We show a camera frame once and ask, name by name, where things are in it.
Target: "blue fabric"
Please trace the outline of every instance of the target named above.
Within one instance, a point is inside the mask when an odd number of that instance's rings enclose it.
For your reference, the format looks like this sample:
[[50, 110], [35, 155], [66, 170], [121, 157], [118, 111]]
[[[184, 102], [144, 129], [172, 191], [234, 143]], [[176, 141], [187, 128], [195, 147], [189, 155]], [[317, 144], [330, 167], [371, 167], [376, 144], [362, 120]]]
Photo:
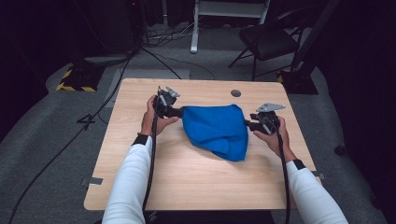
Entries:
[[183, 106], [183, 127], [191, 143], [227, 161], [243, 161], [248, 129], [237, 105]]

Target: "table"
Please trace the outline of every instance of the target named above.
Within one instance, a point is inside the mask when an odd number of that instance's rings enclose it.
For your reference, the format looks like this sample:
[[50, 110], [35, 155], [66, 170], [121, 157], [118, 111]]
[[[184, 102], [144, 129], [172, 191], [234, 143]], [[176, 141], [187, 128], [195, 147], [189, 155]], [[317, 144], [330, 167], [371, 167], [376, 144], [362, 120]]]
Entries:
[[[84, 206], [104, 210], [114, 177], [129, 146], [140, 131], [147, 99], [158, 87], [169, 86], [184, 105], [239, 105], [245, 118], [263, 103], [285, 105], [276, 113], [286, 119], [290, 146], [311, 171], [316, 171], [283, 86], [275, 82], [125, 78], [112, 112]], [[231, 96], [241, 91], [240, 97]], [[167, 127], [157, 138], [155, 169], [147, 210], [284, 209], [286, 196], [280, 159], [249, 132], [245, 161], [225, 161], [194, 147], [182, 121]]]
[[262, 4], [195, 0], [194, 29], [192, 32], [190, 52], [196, 53], [198, 51], [198, 17], [200, 15], [260, 18], [259, 24], [263, 24], [269, 3], [270, 0], [265, 0]]

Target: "person's right hand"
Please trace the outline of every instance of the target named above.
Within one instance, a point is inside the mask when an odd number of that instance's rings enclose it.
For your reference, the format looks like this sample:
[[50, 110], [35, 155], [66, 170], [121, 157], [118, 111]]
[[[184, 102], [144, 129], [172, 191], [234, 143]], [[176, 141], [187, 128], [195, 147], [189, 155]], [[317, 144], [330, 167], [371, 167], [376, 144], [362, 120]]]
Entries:
[[[153, 103], [155, 100], [155, 95], [151, 96], [148, 99], [147, 102], [147, 107], [148, 110], [146, 111], [146, 113], [143, 116], [143, 120], [142, 120], [142, 131], [140, 131], [141, 134], [145, 134], [145, 135], [149, 135], [152, 136], [152, 121], [154, 119], [154, 107], [153, 107]], [[166, 126], [175, 123], [176, 121], [178, 121], [178, 117], [172, 117], [172, 118], [168, 118], [168, 119], [162, 119], [162, 118], [158, 118], [157, 121], [157, 132], [156, 134], [159, 135]]]
[[[289, 133], [288, 133], [288, 130], [286, 129], [285, 119], [283, 119], [280, 116], [278, 116], [277, 118], [279, 119], [279, 124], [280, 124], [279, 125], [279, 133], [283, 140], [283, 151], [285, 154], [285, 160], [286, 160], [286, 162], [293, 161], [297, 158], [290, 149]], [[261, 133], [259, 131], [254, 131], [253, 133], [258, 138], [260, 138], [262, 141], [267, 143], [268, 147], [272, 151], [274, 151], [275, 154], [280, 158], [279, 142], [278, 142], [276, 133], [265, 134], [265, 133]]]

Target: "white sleeve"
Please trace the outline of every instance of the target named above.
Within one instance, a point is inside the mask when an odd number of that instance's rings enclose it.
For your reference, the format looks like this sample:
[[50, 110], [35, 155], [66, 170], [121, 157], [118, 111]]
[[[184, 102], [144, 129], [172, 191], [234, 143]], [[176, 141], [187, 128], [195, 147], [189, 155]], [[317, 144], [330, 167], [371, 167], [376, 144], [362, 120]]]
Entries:
[[149, 182], [151, 137], [133, 144], [117, 173], [102, 223], [145, 223], [142, 206]]
[[289, 161], [286, 166], [290, 189], [304, 223], [347, 223], [329, 192], [300, 161], [300, 169], [294, 162]]

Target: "black wristband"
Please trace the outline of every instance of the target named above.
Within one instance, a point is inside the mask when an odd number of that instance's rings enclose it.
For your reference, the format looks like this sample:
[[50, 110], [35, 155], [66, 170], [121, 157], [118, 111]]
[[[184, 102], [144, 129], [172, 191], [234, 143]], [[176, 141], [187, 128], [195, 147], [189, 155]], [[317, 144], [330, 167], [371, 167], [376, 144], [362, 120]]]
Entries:
[[302, 161], [297, 159], [297, 160], [293, 160], [293, 162], [294, 162], [294, 165], [297, 167], [297, 170], [301, 170], [301, 169], [305, 168], [305, 165], [303, 164]]
[[140, 145], [144, 146], [147, 143], [148, 139], [149, 139], [148, 135], [138, 134], [136, 139], [134, 140], [134, 143], [132, 144], [132, 146], [136, 145], [136, 144], [140, 144]]

